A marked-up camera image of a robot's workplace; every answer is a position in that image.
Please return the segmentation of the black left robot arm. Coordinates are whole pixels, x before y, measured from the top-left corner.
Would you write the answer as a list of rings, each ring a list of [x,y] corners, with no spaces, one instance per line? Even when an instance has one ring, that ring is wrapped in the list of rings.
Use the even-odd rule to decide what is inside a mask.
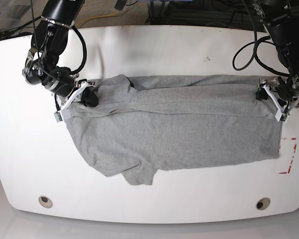
[[[271,98],[277,112],[277,121],[286,121],[292,109],[299,106],[299,19],[294,17],[288,0],[254,0],[256,13],[261,17],[261,24],[267,36],[258,38],[255,21],[251,20],[254,41],[251,60],[265,70],[276,75],[273,80],[261,80],[256,99]],[[261,43],[274,45],[280,63],[288,70],[282,73],[265,65],[258,57]]]

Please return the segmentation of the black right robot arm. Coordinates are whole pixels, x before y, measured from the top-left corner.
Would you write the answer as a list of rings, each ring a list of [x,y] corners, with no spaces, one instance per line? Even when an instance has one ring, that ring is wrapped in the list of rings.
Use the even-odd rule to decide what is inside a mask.
[[[69,99],[71,102],[96,107],[99,100],[93,92],[93,85],[86,80],[75,79],[87,60],[86,43],[74,25],[83,4],[82,0],[50,0],[47,2],[41,14],[41,22],[33,27],[31,48],[22,74],[28,84],[41,84],[52,92],[56,99]],[[75,70],[57,65],[60,55],[67,46],[70,29],[77,34],[83,50],[82,62]]]

